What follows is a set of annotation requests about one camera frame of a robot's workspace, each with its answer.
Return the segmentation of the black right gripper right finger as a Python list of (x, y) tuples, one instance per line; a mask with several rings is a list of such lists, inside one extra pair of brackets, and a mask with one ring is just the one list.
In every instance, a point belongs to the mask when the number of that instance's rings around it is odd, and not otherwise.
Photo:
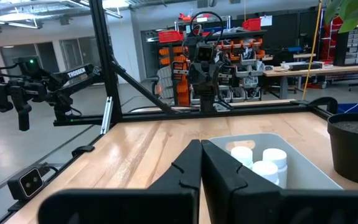
[(358, 190), (287, 190), (202, 141), (202, 182), (212, 223), (358, 223)]

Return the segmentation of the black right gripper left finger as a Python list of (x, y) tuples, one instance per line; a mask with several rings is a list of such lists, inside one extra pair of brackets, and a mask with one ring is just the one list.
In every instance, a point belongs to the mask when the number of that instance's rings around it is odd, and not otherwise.
[(198, 223), (202, 144), (192, 140), (146, 189), (66, 189), (45, 199), (39, 223)]

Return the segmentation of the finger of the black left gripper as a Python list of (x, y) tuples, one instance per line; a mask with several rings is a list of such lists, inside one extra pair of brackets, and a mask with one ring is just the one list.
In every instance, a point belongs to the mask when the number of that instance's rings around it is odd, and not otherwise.
[(205, 87), (212, 93), (217, 92), (217, 76), (218, 76), (218, 66), (216, 64), (208, 64), (203, 68), (203, 71), (206, 75), (205, 78)]
[(191, 63), (188, 78), (194, 89), (194, 93), (200, 93), (200, 82), (202, 81), (202, 67), (200, 63)]

